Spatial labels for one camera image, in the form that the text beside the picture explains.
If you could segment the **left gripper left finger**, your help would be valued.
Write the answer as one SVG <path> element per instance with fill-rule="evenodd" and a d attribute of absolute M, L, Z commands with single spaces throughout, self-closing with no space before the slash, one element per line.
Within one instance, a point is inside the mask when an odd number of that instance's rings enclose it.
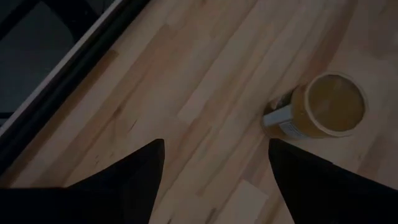
<path fill-rule="evenodd" d="M 0 224 L 149 224 L 164 160 L 155 139 L 69 187 L 0 188 Z"/>

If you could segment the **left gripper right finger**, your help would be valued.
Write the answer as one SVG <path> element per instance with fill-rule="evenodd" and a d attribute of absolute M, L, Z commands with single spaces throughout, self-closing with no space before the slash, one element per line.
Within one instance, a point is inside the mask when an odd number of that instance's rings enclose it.
<path fill-rule="evenodd" d="M 398 190 L 281 139 L 268 155 L 295 224 L 398 224 Z"/>

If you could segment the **gold-lid spice jar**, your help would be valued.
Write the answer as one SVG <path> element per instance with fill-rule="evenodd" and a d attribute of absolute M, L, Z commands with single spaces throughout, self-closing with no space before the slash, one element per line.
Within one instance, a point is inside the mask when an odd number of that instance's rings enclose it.
<path fill-rule="evenodd" d="M 326 72 L 268 102 L 262 127 L 273 138 L 352 135 L 368 112 L 363 89 L 350 76 Z"/>

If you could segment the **black aluminium table frame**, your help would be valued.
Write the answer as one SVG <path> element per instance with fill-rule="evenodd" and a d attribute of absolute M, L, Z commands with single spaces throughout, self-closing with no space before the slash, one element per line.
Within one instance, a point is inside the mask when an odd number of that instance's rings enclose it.
<path fill-rule="evenodd" d="M 0 176 L 151 0 L 117 0 L 0 127 Z"/>

